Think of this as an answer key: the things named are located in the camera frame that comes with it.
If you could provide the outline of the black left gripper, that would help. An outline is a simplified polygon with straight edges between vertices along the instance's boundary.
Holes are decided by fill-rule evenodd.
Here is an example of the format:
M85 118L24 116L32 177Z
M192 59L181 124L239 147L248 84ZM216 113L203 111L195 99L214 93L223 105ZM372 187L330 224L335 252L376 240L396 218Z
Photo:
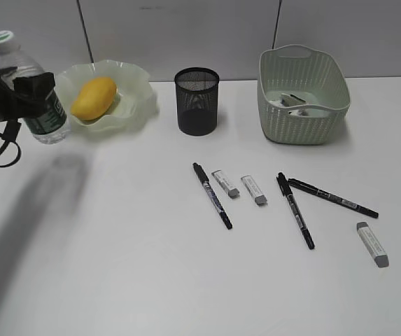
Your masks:
M0 75L0 123L20 118L38 118L46 112L46 101L55 87L53 73L17 77L13 85L14 91L2 81Z

